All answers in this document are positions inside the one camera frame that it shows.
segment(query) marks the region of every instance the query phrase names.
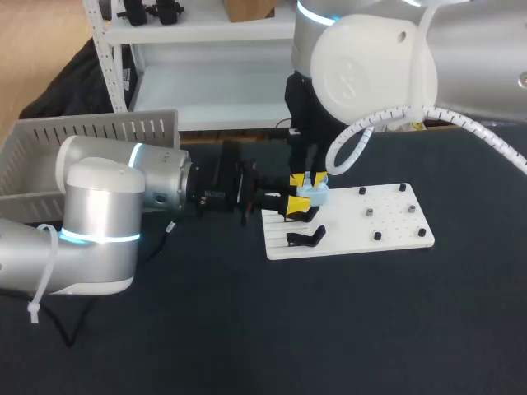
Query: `metal shelf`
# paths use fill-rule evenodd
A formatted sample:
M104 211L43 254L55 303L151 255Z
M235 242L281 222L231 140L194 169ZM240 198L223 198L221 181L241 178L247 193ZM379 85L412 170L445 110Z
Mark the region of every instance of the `metal shelf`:
M284 102L291 73L288 59L148 66L133 111L177 109L181 132L274 128L291 116Z
M290 40L296 8L292 0L278 0L276 16L261 21L231 23L221 0L192 0L176 25L163 26L148 16L144 26L133 27L115 18L105 32L108 44L193 43L214 41Z

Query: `slotted plate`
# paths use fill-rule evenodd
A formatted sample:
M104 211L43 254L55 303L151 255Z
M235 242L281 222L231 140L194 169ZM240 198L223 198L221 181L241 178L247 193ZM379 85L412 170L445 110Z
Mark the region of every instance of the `slotted plate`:
M435 238L428 226L412 186L399 191L400 184L359 188L330 189L328 201L310 224L285 222L273 211L262 211L263 234L267 257L271 260L323 257L349 253L373 253L398 249L423 249L434 245ZM410 206L415 212L410 213ZM367 216L367 209L373 216ZM288 246L287 233L312 235L325 225L326 236L315 248ZM420 237L420 229L427 231ZM381 240L374 239L376 232Z

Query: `gray plastic crate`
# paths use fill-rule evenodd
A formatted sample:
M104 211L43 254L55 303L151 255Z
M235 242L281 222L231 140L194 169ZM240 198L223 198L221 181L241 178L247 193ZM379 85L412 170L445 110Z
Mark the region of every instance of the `gray plastic crate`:
M0 150L0 217L31 223L63 219L55 161L70 136L179 147L176 111L82 115L18 121Z

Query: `light blue object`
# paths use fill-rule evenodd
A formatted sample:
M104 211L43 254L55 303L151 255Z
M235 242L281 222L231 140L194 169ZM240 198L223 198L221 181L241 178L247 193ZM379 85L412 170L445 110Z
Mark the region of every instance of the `light blue object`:
M411 6L414 6L414 7L420 7L421 4L419 4L418 2L414 1L414 0L403 0L404 2L410 4Z
M73 237L66 236L62 231L58 232L58 238L64 241L68 241L74 244L89 244L88 241L75 239Z
M109 236L90 236L90 235L79 235L77 233L70 232L69 230L62 229L60 231L62 234L61 239L63 237L67 237L69 239L75 239L79 241L91 241L93 243L127 243L128 241L135 241L139 239L140 235L134 235L134 236L124 236L124 237L109 237Z
M333 18L326 18L325 16L315 14L314 12L305 8L300 3L300 0L296 4L296 6L298 7L298 11L304 14L307 18L311 19L314 22L320 23L321 25L332 26L336 21L338 21L338 16L333 16Z
M141 148L142 143L138 142L132 150L132 155L130 155L130 161L128 162L128 167L133 167L135 165L135 158L138 155L139 148Z
M328 200L328 176L326 175L317 188L311 184L310 172L305 173L304 186L296 189L299 198L309 198L312 207L323 206Z

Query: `white cable tie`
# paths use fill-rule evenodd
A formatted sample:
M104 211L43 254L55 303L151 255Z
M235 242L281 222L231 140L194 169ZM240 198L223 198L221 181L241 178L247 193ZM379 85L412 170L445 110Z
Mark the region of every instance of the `white cable tie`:
M434 15L441 5L428 7L422 15L419 26L417 27L415 40L412 49L412 61L410 63L410 81L408 93L410 95L410 109L400 120L390 125L392 130L396 130L407 123L422 123L425 120L425 86L426 86L426 64L425 49L427 44L428 31Z
M482 140L485 138L485 132L484 132L482 129L476 128L476 129L473 131L473 134L474 134L475 136L478 136L478 137L481 138Z
M512 148L510 145L505 144L505 146L502 148L503 155L506 157L516 156L518 155L518 152L514 148Z
M30 312L31 323L39 323L40 303L30 302L27 305L27 311Z
M523 155L519 154L518 156L514 157L514 160L512 160L512 163L514 163L515 166L518 167L518 168L524 168L526 161L527 160L525 159L525 157Z
M33 300L27 305L27 311L30 312L31 323L39 323L39 310L40 310L40 300L44 294L46 287L48 286L49 279L53 273L55 263L57 262L58 255L58 234L57 230L51 225L42 224L37 228L38 230L49 230L49 237L51 238L51 249L49 251L48 262L44 266L44 271L42 272L42 277L39 281L39 286L35 292Z
M485 140L488 140L489 142L492 142L492 137L494 133L492 133L487 128L483 128L483 136L485 137Z
M170 221L170 224L168 224L168 226L166 227L165 232L170 233L174 229L174 227L175 227L175 222Z
M497 150L502 154L505 158L509 156L509 150L507 148L507 144L503 144L502 146L497 146Z

